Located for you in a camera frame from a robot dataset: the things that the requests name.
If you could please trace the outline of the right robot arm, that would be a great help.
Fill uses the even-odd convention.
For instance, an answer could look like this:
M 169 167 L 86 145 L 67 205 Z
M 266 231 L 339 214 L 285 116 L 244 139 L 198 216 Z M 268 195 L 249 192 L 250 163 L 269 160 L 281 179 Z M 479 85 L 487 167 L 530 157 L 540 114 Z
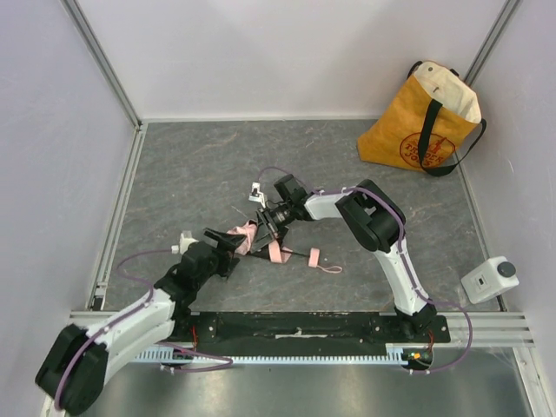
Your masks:
M 248 199 L 261 205 L 251 255 L 281 261 L 289 252 L 281 246 L 294 221 L 342 219 L 355 240 L 378 260 L 394 296 L 400 331 L 412 338 L 427 331 L 437 311 L 420 284 L 407 253 L 405 216 L 372 181 L 338 191 L 307 190 L 293 175 L 275 183 L 281 200 L 268 201 L 261 184 L 253 182 Z

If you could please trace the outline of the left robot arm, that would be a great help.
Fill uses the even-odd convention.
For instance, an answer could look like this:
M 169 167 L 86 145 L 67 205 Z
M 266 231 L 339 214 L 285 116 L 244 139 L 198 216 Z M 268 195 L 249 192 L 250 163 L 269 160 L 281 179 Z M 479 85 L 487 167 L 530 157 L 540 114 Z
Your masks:
M 185 321 L 209 278 L 231 275 L 239 262 L 235 252 L 247 236 L 210 228 L 203 233 L 203 241 L 181 238 L 173 249 L 180 261 L 139 300 L 90 327 L 71 323 L 60 331 L 35 378 L 56 410 L 86 411 L 116 372 Z

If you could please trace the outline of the pink folding umbrella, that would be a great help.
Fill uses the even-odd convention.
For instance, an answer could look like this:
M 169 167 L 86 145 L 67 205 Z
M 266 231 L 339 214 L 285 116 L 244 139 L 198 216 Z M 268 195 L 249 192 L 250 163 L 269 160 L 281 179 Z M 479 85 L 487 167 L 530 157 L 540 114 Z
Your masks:
M 295 252 L 284 247 L 278 237 L 271 235 L 270 243 L 255 251 L 255 238 L 257 233 L 262 231 L 262 226 L 258 226 L 255 220 L 248 220 L 241 226 L 235 226 L 227 231 L 230 235 L 243 235 L 245 239 L 240 247 L 235 251 L 238 255 L 261 257 L 268 259 L 274 264 L 286 264 L 292 256 L 299 256 L 307 260 L 309 268 L 319 269 L 328 274 L 340 274 L 343 268 L 337 265 L 322 266 L 320 264 L 321 251 L 318 248 L 311 248 L 307 254 Z

